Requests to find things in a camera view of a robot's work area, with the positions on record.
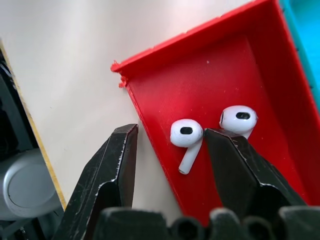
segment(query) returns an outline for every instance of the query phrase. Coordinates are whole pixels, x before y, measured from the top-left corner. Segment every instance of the black sensor dot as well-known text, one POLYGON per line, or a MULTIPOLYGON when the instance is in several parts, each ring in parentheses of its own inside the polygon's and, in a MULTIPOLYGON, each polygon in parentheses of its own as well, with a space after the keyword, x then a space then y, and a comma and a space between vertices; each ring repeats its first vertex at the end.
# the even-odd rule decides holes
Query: black sensor dot
POLYGON ((250 118, 250 114, 247 112, 238 112, 235 116, 237 119, 249 119, 250 118))
POLYGON ((192 127, 184 126, 180 129, 181 134, 192 134, 193 129, 192 127))

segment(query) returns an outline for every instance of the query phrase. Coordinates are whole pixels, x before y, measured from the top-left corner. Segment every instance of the red tray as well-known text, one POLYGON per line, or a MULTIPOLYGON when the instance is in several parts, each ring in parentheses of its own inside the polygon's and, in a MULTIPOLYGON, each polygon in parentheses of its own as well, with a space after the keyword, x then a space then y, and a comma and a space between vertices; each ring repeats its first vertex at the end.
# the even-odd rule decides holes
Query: red tray
POLYGON ((207 224, 221 201, 206 144, 190 173, 179 173, 186 149, 171 144, 171 124, 190 118, 218 128, 231 105, 257 112, 249 142, 307 203, 320 204, 320 119, 275 0, 251 2, 111 70, 121 74, 184 214, 207 224))

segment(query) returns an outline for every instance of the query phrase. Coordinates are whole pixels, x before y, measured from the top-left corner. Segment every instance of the white earbud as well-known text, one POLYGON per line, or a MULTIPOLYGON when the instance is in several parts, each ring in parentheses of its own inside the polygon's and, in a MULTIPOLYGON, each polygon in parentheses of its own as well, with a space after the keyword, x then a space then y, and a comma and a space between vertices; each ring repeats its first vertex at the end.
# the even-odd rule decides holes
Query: white earbud
POLYGON ((252 108, 242 105, 229 106, 221 114, 220 127, 248 139, 257 120, 258 116, 252 108))
POLYGON ((195 120, 180 119, 171 126, 170 141, 177 147, 187 148, 179 172, 188 174, 202 145, 204 130, 195 120))

